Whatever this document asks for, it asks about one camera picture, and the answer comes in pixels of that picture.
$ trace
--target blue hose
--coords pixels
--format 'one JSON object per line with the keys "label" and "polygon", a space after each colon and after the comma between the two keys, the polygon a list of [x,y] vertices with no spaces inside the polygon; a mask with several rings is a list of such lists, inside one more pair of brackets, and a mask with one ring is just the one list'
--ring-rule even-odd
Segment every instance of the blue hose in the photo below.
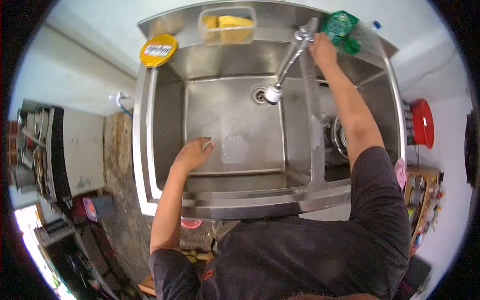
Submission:
{"label": "blue hose", "polygon": [[130,117],[130,119],[133,119],[133,115],[127,109],[125,109],[123,105],[120,105],[119,107],[124,113],[126,113]]}

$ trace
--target dark gray t-shirt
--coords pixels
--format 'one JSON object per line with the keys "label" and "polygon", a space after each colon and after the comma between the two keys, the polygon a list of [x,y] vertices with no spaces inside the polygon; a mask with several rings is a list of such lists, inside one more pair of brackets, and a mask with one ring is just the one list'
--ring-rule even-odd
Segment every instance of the dark gray t-shirt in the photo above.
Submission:
{"label": "dark gray t-shirt", "polygon": [[303,292],[391,299],[408,266],[410,226],[387,152],[362,152],[351,182],[349,221],[289,216],[239,224],[219,242],[204,280],[182,253],[154,251],[157,297],[274,300]]}

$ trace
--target red bucket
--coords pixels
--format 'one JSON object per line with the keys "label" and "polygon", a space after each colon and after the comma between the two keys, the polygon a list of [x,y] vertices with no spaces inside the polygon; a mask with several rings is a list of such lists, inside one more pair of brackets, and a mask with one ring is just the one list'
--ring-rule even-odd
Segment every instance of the red bucket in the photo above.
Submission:
{"label": "red bucket", "polygon": [[425,99],[418,99],[411,105],[413,121],[413,140],[416,144],[433,147],[435,131],[430,106]]}
{"label": "red bucket", "polygon": [[187,220],[187,219],[182,219],[180,220],[180,224],[189,229],[195,229],[200,226],[202,223],[202,220]]}

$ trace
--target plastic container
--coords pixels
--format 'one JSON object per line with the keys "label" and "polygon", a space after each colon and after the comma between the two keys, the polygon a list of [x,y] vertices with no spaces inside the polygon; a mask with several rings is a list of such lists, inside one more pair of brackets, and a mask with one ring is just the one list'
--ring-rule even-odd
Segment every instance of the plastic container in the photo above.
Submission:
{"label": "plastic container", "polygon": [[[218,17],[223,16],[245,18],[250,20],[252,25],[220,27]],[[256,27],[257,17],[255,11],[250,7],[223,7],[204,10],[198,18],[198,32],[203,36],[206,46],[250,44],[253,41]]]}
{"label": "plastic container", "polygon": [[413,140],[416,144],[426,145],[429,149],[433,147],[435,130],[433,128],[433,117],[430,106],[425,99],[418,99],[412,107]]}
{"label": "plastic container", "polygon": [[202,223],[202,220],[187,220],[187,219],[181,219],[180,224],[188,229],[195,229],[199,227]]}

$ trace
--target sink drain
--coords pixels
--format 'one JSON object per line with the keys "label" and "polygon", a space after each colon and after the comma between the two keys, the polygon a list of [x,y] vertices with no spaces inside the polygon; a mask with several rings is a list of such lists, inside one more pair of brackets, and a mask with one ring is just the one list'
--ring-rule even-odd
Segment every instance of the sink drain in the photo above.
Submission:
{"label": "sink drain", "polygon": [[258,104],[266,103],[265,101],[265,92],[267,91],[266,87],[259,86],[253,90],[253,101]]}

